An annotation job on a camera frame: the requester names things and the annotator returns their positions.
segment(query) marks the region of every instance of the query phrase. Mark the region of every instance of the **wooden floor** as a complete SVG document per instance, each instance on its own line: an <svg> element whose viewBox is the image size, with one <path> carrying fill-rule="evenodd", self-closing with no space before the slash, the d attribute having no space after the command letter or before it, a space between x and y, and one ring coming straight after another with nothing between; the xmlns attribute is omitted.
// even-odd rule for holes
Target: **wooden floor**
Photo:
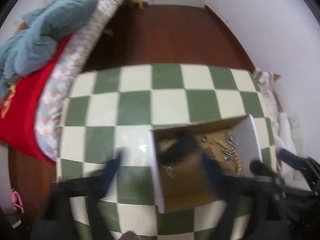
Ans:
<svg viewBox="0 0 320 240"><path fill-rule="evenodd" d="M253 71L238 41L210 11L183 6L120 8L86 70L145 63L194 63ZM55 179L55 168L9 149L11 186L20 192L26 217L34 221Z"/></svg>

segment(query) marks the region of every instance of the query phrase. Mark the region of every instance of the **open box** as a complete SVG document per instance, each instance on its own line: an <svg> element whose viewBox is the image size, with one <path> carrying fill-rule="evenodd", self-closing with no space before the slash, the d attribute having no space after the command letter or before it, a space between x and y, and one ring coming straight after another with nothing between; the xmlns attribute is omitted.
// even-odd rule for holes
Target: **open box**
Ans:
<svg viewBox="0 0 320 240"><path fill-rule="evenodd" d="M149 152L155 203L160 213L185 210L217 200L209 190L200 158L188 158L183 167L178 168L179 172L184 172L183 176L170 179L164 176L166 171L157 162L158 145L163 140L175 139L177 133L185 130L191 131L198 138L204 134L220 137L225 131L231 132L237 144L236 152L242 163L240 176L252 177L249 169L250 161L253 159L262 161L257 131L251 115L154 128L149 134Z"/></svg>

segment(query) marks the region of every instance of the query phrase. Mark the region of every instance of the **checkered tablecloth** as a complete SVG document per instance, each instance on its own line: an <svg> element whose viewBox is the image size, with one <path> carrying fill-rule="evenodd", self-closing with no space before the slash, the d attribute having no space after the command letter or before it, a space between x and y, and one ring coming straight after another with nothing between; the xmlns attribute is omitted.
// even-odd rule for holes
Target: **checkered tablecloth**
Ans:
<svg viewBox="0 0 320 240"><path fill-rule="evenodd" d="M206 65L153 64L79 75L61 118L57 176L86 176L112 159L116 147L129 149L100 208L115 238L128 230L140 239L205 240L225 208L216 201L159 214L154 202L146 133L153 126L252 114L263 162L275 168L270 119L250 73ZM83 239L90 239L83 197L71 199ZM232 239L242 235L250 200L243 198Z"/></svg>

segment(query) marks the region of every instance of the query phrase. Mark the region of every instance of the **blue blanket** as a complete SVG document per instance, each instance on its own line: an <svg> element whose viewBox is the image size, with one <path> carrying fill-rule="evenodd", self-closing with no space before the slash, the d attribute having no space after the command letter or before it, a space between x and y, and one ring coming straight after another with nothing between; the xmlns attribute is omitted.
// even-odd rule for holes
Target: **blue blanket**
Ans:
<svg viewBox="0 0 320 240"><path fill-rule="evenodd" d="M29 29L16 33L0 47L0 103L20 76L44 67L58 41L88 22L98 0L56 0L26 15Z"/></svg>

